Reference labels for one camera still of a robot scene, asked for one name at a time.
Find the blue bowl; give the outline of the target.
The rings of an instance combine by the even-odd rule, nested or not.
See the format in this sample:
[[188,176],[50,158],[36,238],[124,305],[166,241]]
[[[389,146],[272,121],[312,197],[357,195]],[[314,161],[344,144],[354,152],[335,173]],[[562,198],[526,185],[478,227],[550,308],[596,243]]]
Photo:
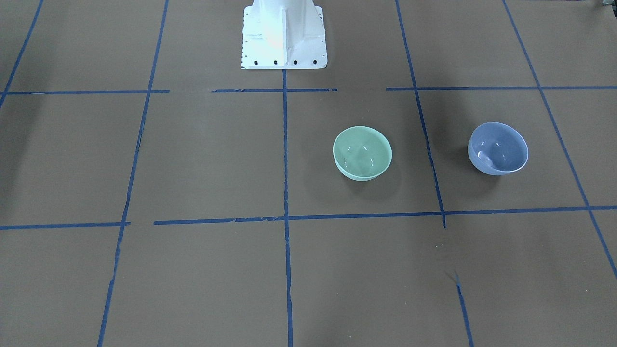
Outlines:
[[476,127],[468,144],[469,160],[486,175],[503,176],[520,171],[529,160],[529,149],[514,128],[490,121]]

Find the green bowl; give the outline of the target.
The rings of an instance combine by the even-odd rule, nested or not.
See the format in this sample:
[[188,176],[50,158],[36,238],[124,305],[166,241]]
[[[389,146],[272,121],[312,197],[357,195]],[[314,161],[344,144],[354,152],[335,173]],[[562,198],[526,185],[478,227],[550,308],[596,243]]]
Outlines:
[[346,178],[366,182],[390,167],[393,158],[388,139],[371,127],[355,126],[340,132],[333,142],[333,158]]

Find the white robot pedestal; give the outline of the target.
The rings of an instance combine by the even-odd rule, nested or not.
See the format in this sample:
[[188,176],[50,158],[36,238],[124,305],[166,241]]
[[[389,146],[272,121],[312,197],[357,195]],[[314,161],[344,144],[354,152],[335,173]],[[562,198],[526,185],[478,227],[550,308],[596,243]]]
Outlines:
[[312,0],[254,0],[244,8],[241,68],[324,69],[324,13]]

